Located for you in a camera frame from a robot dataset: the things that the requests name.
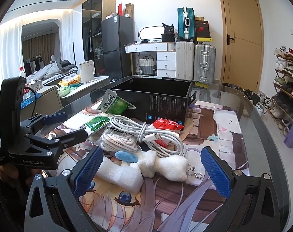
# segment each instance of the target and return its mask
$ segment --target open black cardboard box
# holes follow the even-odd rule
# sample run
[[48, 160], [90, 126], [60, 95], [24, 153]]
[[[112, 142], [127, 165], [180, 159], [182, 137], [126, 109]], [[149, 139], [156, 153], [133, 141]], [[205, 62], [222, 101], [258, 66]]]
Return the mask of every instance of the open black cardboard box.
[[196, 98], [191, 95], [193, 83], [160, 78], [132, 78], [111, 88], [136, 109], [123, 114], [152, 124], [157, 118], [171, 119], [184, 124], [188, 106]]

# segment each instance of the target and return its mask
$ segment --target laundry basket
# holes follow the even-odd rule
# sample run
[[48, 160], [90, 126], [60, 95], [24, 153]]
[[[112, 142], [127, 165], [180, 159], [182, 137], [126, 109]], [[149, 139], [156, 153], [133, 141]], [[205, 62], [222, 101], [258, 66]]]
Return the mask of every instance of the laundry basket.
[[156, 63], [154, 61], [154, 58], [149, 55], [145, 56], [142, 59], [138, 60], [140, 74], [141, 75], [154, 75], [154, 70], [156, 69]]

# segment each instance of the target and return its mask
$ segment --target glass table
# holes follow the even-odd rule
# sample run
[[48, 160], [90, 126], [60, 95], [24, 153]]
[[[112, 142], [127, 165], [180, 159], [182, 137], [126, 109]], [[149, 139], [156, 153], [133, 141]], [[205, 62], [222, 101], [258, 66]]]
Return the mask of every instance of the glass table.
[[[72, 102], [58, 113], [67, 113], [69, 118], [81, 111], [92, 114], [107, 88], [133, 77], [143, 76], [113, 82]], [[180, 134], [191, 158], [190, 164], [204, 175], [200, 152], [204, 146], [210, 146], [232, 169], [258, 177], [269, 173], [277, 195], [283, 231], [290, 210], [288, 183], [279, 153], [263, 120], [248, 98], [236, 89], [206, 84], [202, 87], [195, 85], [192, 90], [197, 91], [197, 97]], [[38, 135], [57, 136], [68, 130], [70, 127], [66, 125], [54, 125], [42, 129]], [[72, 168], [87, 151], [81, 146], [68, 148], [59, 159], [59, 169], [50, 172], [51, 175]], [[186, 182], [176, 183], [155, 175], [153, 179], [145, 178], [138, 194], [125, 192], [96, 176], [93, 181], [92, 189], [80, 197], [80, 201], [92, 220], [108, 231], [203, 231], [225, 201], [208, 177], [197, 179], [189, 176]], [[120, 196], [124, 194], [128, 196], [127, 201], [121, 202]]]

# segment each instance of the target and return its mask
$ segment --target human hand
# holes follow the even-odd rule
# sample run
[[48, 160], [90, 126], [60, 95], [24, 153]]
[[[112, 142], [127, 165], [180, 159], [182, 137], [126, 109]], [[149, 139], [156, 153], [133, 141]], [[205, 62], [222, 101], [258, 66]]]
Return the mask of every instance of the human hand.
[[[29, 187], [32, 184], [32, 181], [34, 179], [34, 176], [37, 173], [42, 173], [41, 169], [31, 169], [31, 177], [27, 178], [25, 180], [26, 185]], [[11, 187], [15, 187], [15, 179], [19, 177], [18, 169], [12, 164], [12, 163], [7, 163], [2, 166], [0, 166], [0, 179]]]

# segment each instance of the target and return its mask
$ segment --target teal suitcase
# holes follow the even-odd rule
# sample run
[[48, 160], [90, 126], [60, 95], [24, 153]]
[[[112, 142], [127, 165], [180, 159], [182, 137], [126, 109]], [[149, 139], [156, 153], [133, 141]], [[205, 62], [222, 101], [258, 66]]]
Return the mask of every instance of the teal suitcase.
[[195, 14], [193, 8], [178, 8], [179, 39], [195, 42]]

